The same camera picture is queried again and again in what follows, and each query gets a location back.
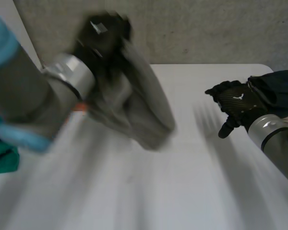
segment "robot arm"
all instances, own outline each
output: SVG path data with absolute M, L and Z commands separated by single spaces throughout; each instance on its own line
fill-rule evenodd
M 121 47 L 129 26 L 118 15 L 89 17 L 72 54 L 58 55 L 41 73 L 0 18 L 0 139 L 45 151 L 92 90 L 96 71 Z
M 205 93 L 228 114 L 219 137 L 225 138 L 235 127 L 244 126 L 251 140 L 288 179 L 288 123 L 267 114 L 257 94 L 239 81 L 222 82 Z
M 264 115 L 251 124 L 248 135 L 288 179 L 288 123 L 276 115 Z

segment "light blue cap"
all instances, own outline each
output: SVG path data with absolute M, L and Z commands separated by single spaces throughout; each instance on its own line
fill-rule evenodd
M 10 145 L 44 152 L 51 145 L 51 140 L 38 134 L 7 125 L 0 124 L 0 139 Z
M 17 52 L 19 43 L 15 35 L 0 18 L 0 66 L 8 62 Z

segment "black glove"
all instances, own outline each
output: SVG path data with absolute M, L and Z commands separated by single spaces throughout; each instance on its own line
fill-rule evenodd
M 127 19 L 108 13 L 90 16 L 80 30 L 72 55 L 79 58 L 96 76 L 107 67 L 114 53 L 130 39 L 131 26 Z
M 224 81 L 205 91 L 228 114 L 226 122 L 219 131 L 220 138 L 226 138 L 234 128 L 240 125 L 248 131 L 251 124 L 267 113 L 267 108 L 247 84 L 239 81 Z

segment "orange tag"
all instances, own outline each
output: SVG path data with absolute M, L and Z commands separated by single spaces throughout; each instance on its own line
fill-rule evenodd
M 73 109 L 73 111 L 82 111 L 82 114 L 84 115 L 86 112 L 86 104 L 84 103 L 78 103 Z

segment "white logo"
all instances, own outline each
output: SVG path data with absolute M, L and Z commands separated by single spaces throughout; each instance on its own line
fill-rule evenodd
M 106 31 L 108 31 L 106 29 L 106 27 L 103 25 L 103 23 L 99 23 L 98 25 L 95 25 L 94 23 L 91 22 L 91 25 L 93 26 L 93 28 L 96 30 L 97 34 L 101 34 L 104 33 Z
M 232 97 L 233 99 L 240 99 L 240 100 L 242 100 L 243 99 L 243 96 L 244 96 L 244 94 L 242 94 L 240 97 Z

